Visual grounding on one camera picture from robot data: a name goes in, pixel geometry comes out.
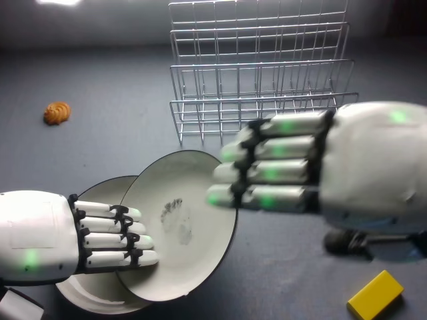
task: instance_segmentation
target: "dish rack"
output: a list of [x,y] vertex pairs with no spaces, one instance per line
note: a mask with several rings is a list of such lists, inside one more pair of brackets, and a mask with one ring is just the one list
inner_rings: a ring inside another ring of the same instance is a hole
[[216,0],[170,3],[169,104],[185,135],[238,132],[246,122],[356,102],[344,58],[348,0]]

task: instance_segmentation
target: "white light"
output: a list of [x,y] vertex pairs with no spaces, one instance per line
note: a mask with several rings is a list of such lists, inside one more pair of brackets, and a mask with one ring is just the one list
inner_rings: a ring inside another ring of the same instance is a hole
[[54,3],[56,5],[76,5],[81,0],[37,0],[41,5],[45,5],[48,3]]

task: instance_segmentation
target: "white plate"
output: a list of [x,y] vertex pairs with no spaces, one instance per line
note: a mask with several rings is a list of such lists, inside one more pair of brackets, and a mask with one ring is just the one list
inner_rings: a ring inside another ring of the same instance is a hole
[[154,240],[159,263],[119,272],[123,284],[149,301],[167,301],[205,281],[225,257],[236,230],[234,209],[205,202],[220,162],[201,151],[180,151],[150,165],[135,180],[122,205],[139,209]]
[[[118,177],[101,182],[81,194],[79,200],[119,204],[135,178]],[[74,305],[103,315],[129,313],[151,304],[126,290],[115,273],[73,275],[56,286]]]

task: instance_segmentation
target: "white robotic hand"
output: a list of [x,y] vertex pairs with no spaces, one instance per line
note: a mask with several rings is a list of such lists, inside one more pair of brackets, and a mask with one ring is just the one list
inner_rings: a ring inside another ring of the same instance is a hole
[[427,109],[345,105],[252,121],[222,149],[213,205],[320,213],[345,229],[427,230]]
[[158,262],[137,209],[42,191],[0,194],[0,284],[40,285],[76,273]]

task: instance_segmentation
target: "green light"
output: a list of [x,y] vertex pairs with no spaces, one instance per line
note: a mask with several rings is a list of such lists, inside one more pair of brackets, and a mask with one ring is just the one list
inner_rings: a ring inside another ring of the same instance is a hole
[[264,172],[266,180],[275,180],[278,177],[278,171],[274,169],[268,169]]
[[222,153],[222,159],[226,162],[233,161],[233,159],[234,159],[233,153],[231,151],[224,151]]
[[209,197],[207,197],[207,202],[211,205],[217,205],[219,200],[220,198],[217,195],[209,195]]
[[264,195],[261,198],[261,207],[268,209],[274,207],[274,198],[271,195]]
[[292,121],[285,121],[280,125],[283,133],[291,133],[294,130],[294,123]]
[[284,157],[286,154],[286,148],[281,145],[273,146],[273,156],[276,158]]
[[392,118],[392,121],[395,123],[405,123],[407,120],[405,112],[402,111],[391,112],[390,118]]
[[25,269],[34,270],[38,267],[37,250],[27,249],[25,251]]

